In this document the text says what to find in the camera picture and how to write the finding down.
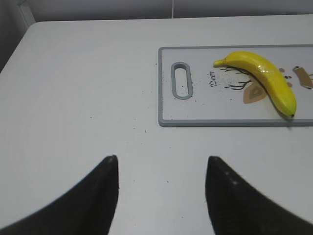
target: tree branch drawing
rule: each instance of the tree branch drawing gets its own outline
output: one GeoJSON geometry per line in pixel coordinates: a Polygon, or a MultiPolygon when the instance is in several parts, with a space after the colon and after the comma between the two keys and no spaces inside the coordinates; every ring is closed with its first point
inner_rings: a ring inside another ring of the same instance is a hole
{"type": "MultiPolygon", "coordinates": [[[[242,70],[242,69],[239,69],[239,68],[235,68],[235,67],[226,67],[226,69],[220,69],[220,70],[223,70],[224,72],[237,71],[236,74],[243,73],[245,75],[250,75],[250,73],[248,71],[242,70]]],[[[248,83],[251,83],[251,82],[252,82],[251,80],[248,80],[247,82],[238,82],[239,84],[241,84],[241,85],[238,85],[238,86],[237,85],[228,84],[228,86],[225,87],[225,88],[231,88],[231,89],[233,89],[235,91],[240,91],[240,90],[244,89],[248,83]]]]}
{"type": "Polygon", "coordinates": [[[250,73],[248,71],[243,70],[243,69],[239,69],[239,68],[235,68],[235,67],[226,67],[226,69],[220,69],[220,70],[224,70],[224,72],[237,71],[236,74],[243,73],[243,74],[246,74],[246,75],[250,75],[250,73]]]}
{"type": "Polygon", "coordinates": [[[238,82],[238,83],[242,84],[242,85],[240,85],[240,86],[235,86],[235,85],[229,84],[228,87],[225,87],[225,88],[231,88],[232,90],[240,91],[240,90],[242,90],[243,88],[245,88],[246,85],[247,85],[248,83],[250,83],[250,82],[252,82],[252,81],[249,80],[249,81],[247,81],[247,82],[238,82]]]}

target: deer illustration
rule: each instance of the deer illustration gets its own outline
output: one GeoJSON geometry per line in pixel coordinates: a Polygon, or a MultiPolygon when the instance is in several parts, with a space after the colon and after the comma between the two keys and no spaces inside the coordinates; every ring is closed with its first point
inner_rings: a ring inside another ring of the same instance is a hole
{"type": "Polygon", "coordinates": [[[310,78],[313,74],[308,74],[304,68],[299,66],[294,67],[292,71],[298,76],[301,86],[310,90],[313,88],[313,79],[310,78]]]}
{"type": "Polygon", "coordinates": [[[228,71],[237,71],[236,74],[245,74],[248,76],[248,81],[246,82],[238,82],[239,85],[231,85],[228,84],[225,88],[231,88],[235,91],[240,91],[244,89],[244,104],[250,104],[257,102],[261,99],[264,99],[268,94],[263,86],[257,81],[257,79],[247,72],[246,70],[233,68],[233,67],[226,67],[225,69],[220,69],[224,72],[228,71]]]}

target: banana tip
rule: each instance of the banana tip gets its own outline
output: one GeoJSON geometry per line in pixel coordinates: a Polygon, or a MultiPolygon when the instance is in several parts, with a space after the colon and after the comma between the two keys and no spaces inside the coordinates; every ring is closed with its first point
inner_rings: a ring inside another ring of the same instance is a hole
{"type": "Polygon", "coordinates": [[[221,67],[224,65],[224,60],[217,60],[213,63],[213,67],[221,67]]]}

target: cutting board handle hole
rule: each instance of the cutting board handle hole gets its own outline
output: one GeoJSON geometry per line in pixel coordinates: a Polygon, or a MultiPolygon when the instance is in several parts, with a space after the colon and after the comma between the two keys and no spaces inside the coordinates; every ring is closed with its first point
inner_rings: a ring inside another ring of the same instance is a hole
{"type": "Polygon", "coordinates": [[[190,67],[184,62],[172,65],[172,92],[178,99],[189,99],[192,96],[190,67]]]}

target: cutting board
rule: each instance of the cutting board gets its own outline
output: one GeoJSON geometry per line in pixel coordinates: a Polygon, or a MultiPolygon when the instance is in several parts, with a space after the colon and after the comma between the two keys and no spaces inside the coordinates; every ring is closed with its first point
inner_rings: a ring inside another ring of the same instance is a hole
{"type": "Polygon", "coordinates": [[[162,47],[158,51],[158,121],[180,126],[312,126],[313,46],[162,47]],[[284,75],[297,99],[293,120],[275,109],[245,70],[214,68],[234,51],[255,52],[284,75]]]}

